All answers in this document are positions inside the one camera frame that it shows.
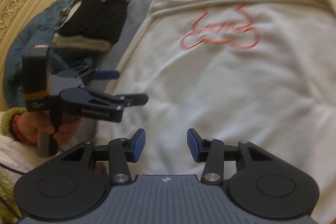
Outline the person left hand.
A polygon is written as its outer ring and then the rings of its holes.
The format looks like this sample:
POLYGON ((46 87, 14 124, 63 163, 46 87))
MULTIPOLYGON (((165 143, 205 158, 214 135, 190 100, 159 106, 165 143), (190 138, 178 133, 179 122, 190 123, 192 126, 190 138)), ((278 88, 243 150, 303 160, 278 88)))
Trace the person left hand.
POLYGON ((58 145, 65 145, 76 134, 81 121, 82 118, 78 117, 74 121, 61 124, 58 129, 55 129, 48 115, 24 112, 21 115, 14 116, 11 129, 14 136, 21 143, 27 145, 36 145, 38 137, 42 133, 51 135, 58 145))

